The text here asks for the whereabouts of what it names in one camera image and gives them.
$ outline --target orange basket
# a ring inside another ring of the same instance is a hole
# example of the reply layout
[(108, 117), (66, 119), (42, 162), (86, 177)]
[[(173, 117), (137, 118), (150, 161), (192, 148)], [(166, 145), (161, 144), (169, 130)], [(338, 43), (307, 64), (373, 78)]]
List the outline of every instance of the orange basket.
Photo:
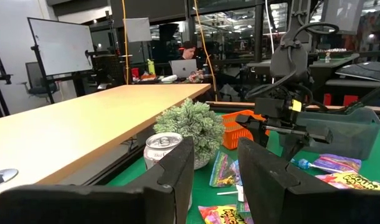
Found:
[(226, 127), (225, 133), (223, 135), (223, 146), (230, 150), (237, 148), (239, 138), (241, 137), (246, 137), (250, 140), (254, 140), (250, 131), (235, 122), (235, 118), (239, 114), (251, 115), (255, 119), (265, 120), (260, 115), (255, 115), (251, 110), (243, 110), (236, 113), (222, 115), (223, 124)]

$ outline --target wooden table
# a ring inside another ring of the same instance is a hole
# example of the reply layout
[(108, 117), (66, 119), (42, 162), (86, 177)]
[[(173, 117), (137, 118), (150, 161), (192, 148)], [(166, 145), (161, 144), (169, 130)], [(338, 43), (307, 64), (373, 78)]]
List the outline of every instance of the wooden table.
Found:
[(0, 118), (0, 170), (18, 175), (0, 192), (57, 184), (155, 122), (155, 117), (210, 84), (125, 85)]

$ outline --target black chair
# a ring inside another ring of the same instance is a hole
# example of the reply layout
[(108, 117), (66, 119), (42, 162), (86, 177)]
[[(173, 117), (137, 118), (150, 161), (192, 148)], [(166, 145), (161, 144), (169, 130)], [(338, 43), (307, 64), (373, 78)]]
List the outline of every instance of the black chair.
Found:
[[(28, 62), (26, 63), (27, 76), (29, 82), (29, 88), (27, 86), (27, 82), (19, 83), (19, 85), (24, 85), (27, 94), (29, 97), (36, 96), (39, 98), (45, 98), (46, 102), (49, 103), (48, 94), (46, 89), (46, 82), (40, 72), (40, 67), (38, 62)], [(59, 91), (59, 87), (56, 83), (49, 84), (50, 91), (53, 93)]]

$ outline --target purple candy wrapper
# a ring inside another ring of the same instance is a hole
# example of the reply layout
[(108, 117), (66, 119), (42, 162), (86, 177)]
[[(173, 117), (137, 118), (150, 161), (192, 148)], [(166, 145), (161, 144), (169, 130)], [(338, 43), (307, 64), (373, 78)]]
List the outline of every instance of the purple candy wrapper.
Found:
[(346, 171), (355, 171), (359, 172), (361, 167), (360, 159), (352, 159), (343, 156), (336, 156), (332, 154), (321, 154), (319, 159), (313, 162), (313, 165), (325, 167), (334, 170), (340, 170), (343, 172)]

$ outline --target laptop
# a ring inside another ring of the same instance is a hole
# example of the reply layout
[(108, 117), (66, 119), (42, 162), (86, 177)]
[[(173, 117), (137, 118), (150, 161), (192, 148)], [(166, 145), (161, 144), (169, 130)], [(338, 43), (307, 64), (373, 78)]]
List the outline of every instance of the laptop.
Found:
[(196, 59), (189, 60), (173, 60), (170, 61), (172, 67), (172, 74), (177, 75), (178, 78), (187, 78), (191, 72), (197, 71)]

